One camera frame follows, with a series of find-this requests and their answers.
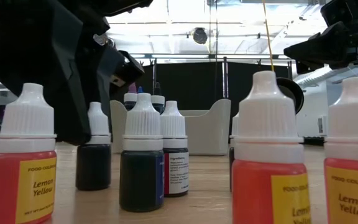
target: white bottle cap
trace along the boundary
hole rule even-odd
[[[178,110],[176,101],[167,101],[167,107],[161,114],[161,133],[164,148],[187,147],[185,117]]]
[[[25,83],[18,99],[6,105],[0,138],[55,138],[53,108],[44,99],[43,86]]]
[[[91,140],[87,144],[109,144],[109,118],[102,111],[100,102],[91,102],[88,110]]]
[[[358,142],[358,77],[342,82],[342,95],[329,107],[327,142]]]
[[[232,119],[230,138],[234,138],[235,136],[238,135],[239,117],[240,117],[240,111]]]
[[[125,102],[136,102],[137,101],[137,93],[125,93],[124,94],[124,103]]]
[[[127,113],[124,150],[158,151],[162,149],[160,113],[152,105],[151,95],[138,93],[134,108]]]
[[[158,96],[158,95],[152,95],[152,103],[158,103],[165,105],[165,97],[164,96]]]
[[[296,131],[293,100],[280,91],[275,73],[255,73],[248,97],[240,102],[235,158],[303,163],[303,146],[297,144],[302,141]]]

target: food coloring bottle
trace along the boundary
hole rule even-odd
[[[165,153],[165,196],[186,195],[189,190],[189,150],[185,117],[179,113],[176,101],[167,101],[161,115],[161,133]]]
[[[99,102],[91,102],[88,117],[92,136],[77,148],[75,186],[78,190],[102,190],[111,183],[109,120]]]
[[[310,224],[308,175],[293,100],[275,73],[257,72],[240,102],[233,162],[233,224]]]
[[[358,224],[358,77],[342,82],[341,97],[329,107],[324,150],[329,224]]]
[[[124,94],[124,106],[125,108],[130,111],[136,104],[137,100],[137,93],[136,93],[136,84],[132,83],[129,86],[129,90],[127,93]]]
[[[165,97],[161,95],[160,83],[155,84],[154,95],[152,95],[152,104],[156,111],[160,114],[164,112],[165,109]]]
[[[160,114],[151,96],[139,93],[128,111],[121,153],[119,204],[130,212],[160,208],[164,198],[164,152]]]
[[[53,212],[56,152],[53,108],[43,86],[25,83],[6,105],[0,133],[0,224],[42,223]]]
[[[234,146],[236,145],[234,137],[237,136],[239,113],[237,113],[232,119],[231,135],[230,135],[230,148],[229,148],[229,171],[230,171],[230,192],[232,188],[232,166],[234,162]]]

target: wooden table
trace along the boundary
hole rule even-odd
[[[75,188],[76,147],[57,146],[57,186],[54,224],[230,224],[231,193],[226,156],[190,157],[190,191],[187,196],[166,198],[154,212],[131,213],[119,208],[119,155],[114,155],[110,188],[80,192]],[[326,224],[322,147],[306,148],[313,224]]]

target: lemon yellow label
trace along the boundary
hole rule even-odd
[[[307,174],[273,175],[274,224],[310,224]]]
[[[16,223],[44,217],[55,201],[56,157],[20,162]]]
[[[330,224],[358,224],[358,171],[326,167]]]

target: dark liquid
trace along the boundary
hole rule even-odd
[[[163,149],[165,153],[165,197],[180,197],[188,193],[189,150]]]
[[[163,204],[164,153],[123,151],[119,182],[119,204],[130,212],[149,212]]]
[[[135,101],[126,101],[124,102],[125,109],[130,111],[134,108],[136,102]]]
[[[75,186],[78,190],[102,190],[111,183],[109,144],[84,145],[77,148]]]
[[[234,162],[234,147],[230,147],[229,149],[229,166],[230,166],[230,192],[231,192],[231,184],[232,184],[232,166]]]
[[[158,111],[160,114],[164,113],[165,107],[163,104],[160,103],[153,103],[153,107],[156,111]]]

